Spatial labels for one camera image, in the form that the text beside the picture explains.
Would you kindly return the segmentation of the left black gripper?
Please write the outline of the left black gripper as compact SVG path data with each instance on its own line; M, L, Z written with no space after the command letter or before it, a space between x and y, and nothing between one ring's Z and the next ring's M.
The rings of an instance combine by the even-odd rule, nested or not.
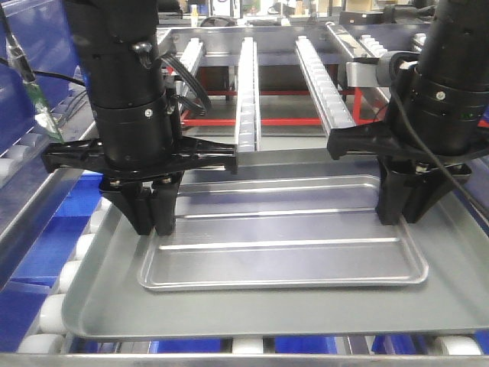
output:
M73 168L97 172L113 180L154 180L152 194L142 183L125 183L118 187L110 183L99 185L102 196L121 211L138 235L149 235L153 226L158 235L170 235L173 232L182 171L216 166L223 166L233 174L238 170L236 145L198 138L181 138L169 153L153 160L127 164L110 161L99 138L52 143L43 151L41 159L49 173L61 168Z

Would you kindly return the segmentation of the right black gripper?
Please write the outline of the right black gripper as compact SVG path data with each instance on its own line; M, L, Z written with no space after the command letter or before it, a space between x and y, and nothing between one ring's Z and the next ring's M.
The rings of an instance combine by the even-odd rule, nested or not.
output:
M487 127L456 121L415 121L412 127L421 142L445 165L462 164L488 155ZM379 156L381 185L376 212L383 225L396 225L403 208L407 222L418 222L455 189L453 182L431 165L432 158L401 121L392 125L373 122L334 128L329 133L327 149L335 160L360 152Z

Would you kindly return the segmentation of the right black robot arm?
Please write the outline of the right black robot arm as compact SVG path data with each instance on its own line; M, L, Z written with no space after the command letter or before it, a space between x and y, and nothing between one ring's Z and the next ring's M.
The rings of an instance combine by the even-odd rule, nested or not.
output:
M442 197L461 190L468 162L488 153L479 123L488 105L488 3L438 3L419 53L392 52L377 63L390 101L380 122L334 128L332 158L374 154L384 225L417 222Z

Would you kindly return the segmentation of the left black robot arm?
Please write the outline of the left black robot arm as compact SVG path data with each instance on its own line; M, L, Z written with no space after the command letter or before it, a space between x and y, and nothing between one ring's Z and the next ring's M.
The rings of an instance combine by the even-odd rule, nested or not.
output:
M172 53L160 53L155 1L66 1L63 8L99 135L49 145L44 166L100 173L101 194L138 234L168 235L185 171L236 171L237 148L183 135L179 105L204 114L211 102Z

